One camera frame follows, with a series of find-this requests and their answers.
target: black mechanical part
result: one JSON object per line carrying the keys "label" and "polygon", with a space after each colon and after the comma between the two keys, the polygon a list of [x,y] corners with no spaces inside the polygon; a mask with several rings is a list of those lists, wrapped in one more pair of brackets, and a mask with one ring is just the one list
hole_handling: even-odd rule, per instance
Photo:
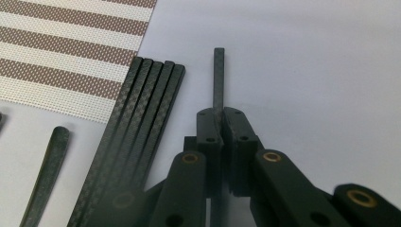
{"label": "black mechanical part", "polygon": [[280,226],[351,226],[282,152],[258,151],[254,174]]}
{"label": "black mechanical part", "polygon": [[224,144],[217,129],[215,109],[209,108],[197,113],[196,144],[196,150],[207,158],[206,195],[211,199],[210,226],[218,227],[221,225],[221,153]]}
{"label": "black mechanical part", "polygon": [[183,138],[183,151],[197,151],[197,136],[185,136]]}
{"label": "black mechanical part", "polygon": [[204,227],[206,158],[190,151],[171,165],[149,227]]}
{"label": "black mechanical part", "polygon": [[259,183],[253,183],[250,208],[254,222],[258,227],[279,227],[279,219],[263,192]]}
{"label": "black mechanical part", "polygon": [[20,227],[38,226],[67,152],[69,134],[64,127],[53,130]]}
{"label": "black mechanical part", "polygon": [[94,211],[87,226],[148,226],[163,185],[164,182],[160,182],[147,192],[134,191],[130,187],[108,192]]}
{"label": "black mechanical part", "polygon": [[225,107],[222,137],[230,191],[237,197],[249,197],[251,163],[261,143],[245,114]]}
{"label": "black mechanical part", "polygon": [[112,114],[107,123],[106,129],[103,133],[102,139],[100,141],[99,147],[97,148],[95,158],[92,162],[91,168],[89,169],[88,175],[86,176],[85,183],[80,191],[76,206],[68,222],[68,227],[80,226],[80,220],[82,214],[85,212],[86,204],[94,188],[97,175],[101,170],[101,166],[107,156],[108,147],[113,141],[115,132],[120,123],[120,119],[123,115],[124,110],[127,106],[127,97],[131,95],[132,86],[134,84],[135,78],[139,72],[142,65],[142,58],[134,58],[127,77],[123,85],[121,86],[120,93],[118,95],[117,101],[114,104]]}
{"label": "black mechanical part", "polygon": [[401,211],[364,186],[352,183],[337,186],[332,202],[353,226],[401,226]]}

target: mounting hole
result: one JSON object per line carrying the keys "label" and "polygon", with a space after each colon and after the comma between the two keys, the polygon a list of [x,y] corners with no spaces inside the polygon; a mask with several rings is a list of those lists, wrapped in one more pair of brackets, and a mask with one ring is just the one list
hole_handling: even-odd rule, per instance
{"label": "mounting hole", "polygon": [[313,212],[310,214],[310,218],[320,226],[330,226],[330,219],[322,213]]}
{"label": "mounting hole", "polygon": [[274,153],[274,152],[266,152],[266,153],[263,155],[263,158],[264,158],[266,161],[273,162],[273,163],[277,163],[277,162],[280,162],[280,161],[281,161],[281,156],[278,155],[277,153]]}
{"label": "mounting hole", "polygon": [[373,198],[371,195],[369,195],[366,192],[357,190],[357,189],[353,189],[353,190],[349,190],[347,191],[347,196],[348,198],[353,201],[354,203],[364,206],[364,207],[368,207],[368,208],[373,208],[375,206],[377,206],[377,201],[375,200],[375,198]]}
{"label": "mounting hole", "polygon": [[170,215],[166,218],[166,225],[168,227],[179,227],[183,224],[183,217],[179,215]]}
{"label": "mounting hole", "polygon": [[187,164],[193,164],[196,163],[198,161],[198,155],[195,155],[193,153],[189,153],[189,154],[185,154],[183,156],[183,162],[187,163]]}
{"label": "mounting hole", "polygon": [[134,199],[131,192],[124,192],[114,198],[113,206],[117,209],[125,209],[133,203]]}

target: black frame part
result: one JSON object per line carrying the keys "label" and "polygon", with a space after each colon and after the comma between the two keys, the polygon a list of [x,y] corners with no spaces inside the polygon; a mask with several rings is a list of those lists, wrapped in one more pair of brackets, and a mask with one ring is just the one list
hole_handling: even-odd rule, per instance
{"label": "black frame part", "polygon": [[[224,183],[234,196],[251,198],[258,227],[400,226],[401,212],[373,190],[345,184],[329,195],[285,153],[265,149],[245,113],[224,107],[222,48],[215,49],[214,76],[213,108],[197,113],[197,135],[184,138],[183,152],[176,155],[166,179],[143,191],[152,153],[146,151],[148,144],[141,150],[144,144],[138,142],[133,146],[139,148],[137,154],[143,152],[135,156],[141,157],[135,170],[141,169],[140,177],[132,178],[133,185],[106,191],[87,226],[203,227],[206,212],[211,227],[223,226]],[[147,124],[144,131],[149,131]]]}

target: brown and white striped fabric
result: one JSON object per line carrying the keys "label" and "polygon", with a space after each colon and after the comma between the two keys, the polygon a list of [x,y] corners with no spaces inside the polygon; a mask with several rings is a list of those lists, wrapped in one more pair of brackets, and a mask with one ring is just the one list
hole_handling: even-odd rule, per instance
{"label": "brown and white striped fabric", "polygon": [[156,0],[0,0],[0,99],[107,122]]}

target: screw hole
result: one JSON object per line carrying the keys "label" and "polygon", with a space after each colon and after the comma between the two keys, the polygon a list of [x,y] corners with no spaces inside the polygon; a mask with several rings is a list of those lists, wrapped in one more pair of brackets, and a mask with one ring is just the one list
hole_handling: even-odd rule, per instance
{"label": "screw hole", "polygon": [[192,153],[189,154],[185,154],[183,156],[183,161],[187,164],[193,164],[196,163],[198,161],[198,156]]}
{"label": "screw hole", "polygon": [[313,212],[312,214],[310,214],[310,218],[320,226],[330,225],[330,219],[324,214]]}
{"label": "screw hole", "polygon": [[171,215],[166,219],[168,227],[179,227],[183,224],[183,217],[179,215]]}

